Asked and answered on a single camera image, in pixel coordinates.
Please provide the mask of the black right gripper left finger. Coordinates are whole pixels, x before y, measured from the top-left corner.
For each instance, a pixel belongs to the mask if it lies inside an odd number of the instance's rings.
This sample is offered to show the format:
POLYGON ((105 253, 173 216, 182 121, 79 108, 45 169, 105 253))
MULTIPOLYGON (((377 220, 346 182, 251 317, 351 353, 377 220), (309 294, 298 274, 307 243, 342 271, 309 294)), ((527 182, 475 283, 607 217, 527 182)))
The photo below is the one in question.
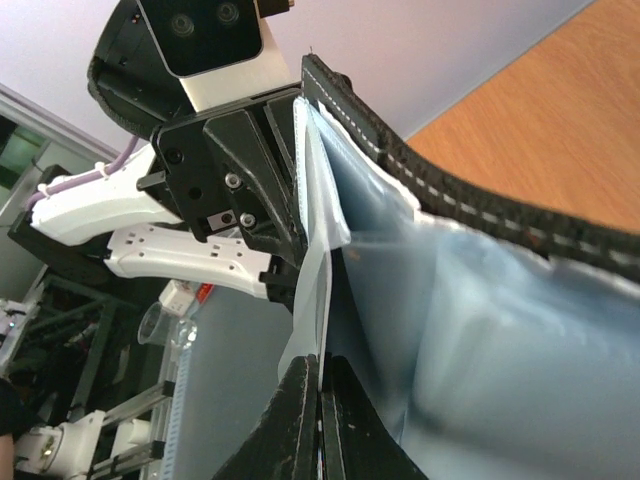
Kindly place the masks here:
POLYGON ((294 358, 248 438, 216 479, 314 479, 317 470, 319 364, 294 358))

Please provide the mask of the black leather card holder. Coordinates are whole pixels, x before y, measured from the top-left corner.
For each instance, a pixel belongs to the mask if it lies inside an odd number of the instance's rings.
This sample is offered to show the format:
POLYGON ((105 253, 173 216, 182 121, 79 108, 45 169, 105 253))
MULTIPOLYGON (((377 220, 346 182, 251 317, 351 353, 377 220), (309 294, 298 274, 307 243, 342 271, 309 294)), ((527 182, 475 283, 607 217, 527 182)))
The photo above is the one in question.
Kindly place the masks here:
POLYGON ((428 479, 637 478, 638 236, 435 166, 314 54, 301 81, 282 362, 346 358, 428 479))

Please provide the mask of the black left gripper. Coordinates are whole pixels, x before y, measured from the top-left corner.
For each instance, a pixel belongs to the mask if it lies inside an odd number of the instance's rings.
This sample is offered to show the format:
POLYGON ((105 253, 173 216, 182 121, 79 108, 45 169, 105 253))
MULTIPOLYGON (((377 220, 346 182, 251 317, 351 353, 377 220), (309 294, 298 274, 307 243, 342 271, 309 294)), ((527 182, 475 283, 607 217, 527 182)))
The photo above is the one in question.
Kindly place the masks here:
POLYGON ((137 182, 203 242, 238 226, 253 250, 303 253, 295 205, 289 84, 171 120, 151 137, 155 158, 137 182))

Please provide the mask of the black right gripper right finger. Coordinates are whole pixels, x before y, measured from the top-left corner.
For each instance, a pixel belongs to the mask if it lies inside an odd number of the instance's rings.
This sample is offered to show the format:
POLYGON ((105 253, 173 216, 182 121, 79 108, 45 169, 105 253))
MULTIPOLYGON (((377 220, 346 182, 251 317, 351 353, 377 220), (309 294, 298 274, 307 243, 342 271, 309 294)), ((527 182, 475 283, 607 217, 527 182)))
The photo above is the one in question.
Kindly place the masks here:
POLYGON ((324 479, 424 479, 386 430, 348 360, 329 356, 322 382, 324 479))

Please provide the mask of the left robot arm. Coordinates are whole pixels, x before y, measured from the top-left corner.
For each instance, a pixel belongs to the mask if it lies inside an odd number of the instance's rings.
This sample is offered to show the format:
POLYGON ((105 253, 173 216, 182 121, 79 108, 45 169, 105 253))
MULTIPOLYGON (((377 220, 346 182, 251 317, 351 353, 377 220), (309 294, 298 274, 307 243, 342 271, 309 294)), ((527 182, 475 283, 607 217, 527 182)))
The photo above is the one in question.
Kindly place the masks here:
POLYGON ((121 1, 87 71, 131 138, 109 163, 48 168, 9 229, 88 284, 154 277, 291 306, 307 243, 294 204, 294 82, 268 19, 288 1, 121 1))

